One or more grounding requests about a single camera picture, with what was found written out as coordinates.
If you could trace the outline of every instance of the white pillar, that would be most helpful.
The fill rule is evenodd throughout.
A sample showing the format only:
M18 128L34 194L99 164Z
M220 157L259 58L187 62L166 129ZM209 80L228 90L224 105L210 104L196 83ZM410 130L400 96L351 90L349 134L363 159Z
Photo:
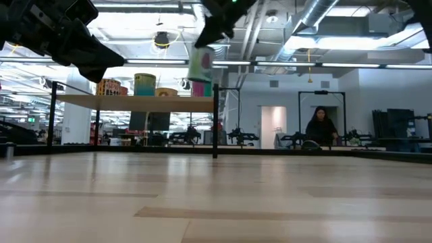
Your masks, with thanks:
M77 68L71 70L66 83L80 90L90 92L90 81L82 77ZM67 95L89 95L68 87L66 87L65 91ZM88 108L65 103L61 143L89 143L91 114L91 110Z

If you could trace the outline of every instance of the wooden shelf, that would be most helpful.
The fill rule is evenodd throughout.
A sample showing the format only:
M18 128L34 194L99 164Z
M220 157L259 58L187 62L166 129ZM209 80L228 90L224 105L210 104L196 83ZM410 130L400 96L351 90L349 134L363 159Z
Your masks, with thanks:
M101 111L213 112L213 98L58 94L57 99Z

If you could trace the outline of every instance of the black jacket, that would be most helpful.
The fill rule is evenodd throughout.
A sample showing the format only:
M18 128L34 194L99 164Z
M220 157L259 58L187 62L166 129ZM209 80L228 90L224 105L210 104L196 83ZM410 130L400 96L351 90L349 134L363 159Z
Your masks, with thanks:
M307 139L319 144L331 144L333 142L333 133L338 132L335 125L330 119L318 121L312 119L306 127Z

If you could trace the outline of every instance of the wooden floor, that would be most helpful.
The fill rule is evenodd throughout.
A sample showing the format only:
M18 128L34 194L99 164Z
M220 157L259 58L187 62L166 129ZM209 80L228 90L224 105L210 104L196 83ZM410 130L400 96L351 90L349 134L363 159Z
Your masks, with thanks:
M0 161L3 243L431 243L432 166L80 153Z

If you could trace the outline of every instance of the doorway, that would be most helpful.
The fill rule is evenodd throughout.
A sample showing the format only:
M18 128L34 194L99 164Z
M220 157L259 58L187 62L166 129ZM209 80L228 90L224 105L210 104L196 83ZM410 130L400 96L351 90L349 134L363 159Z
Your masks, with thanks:
M287 131L286 107L261 107L261 149L274 149L276 132Z

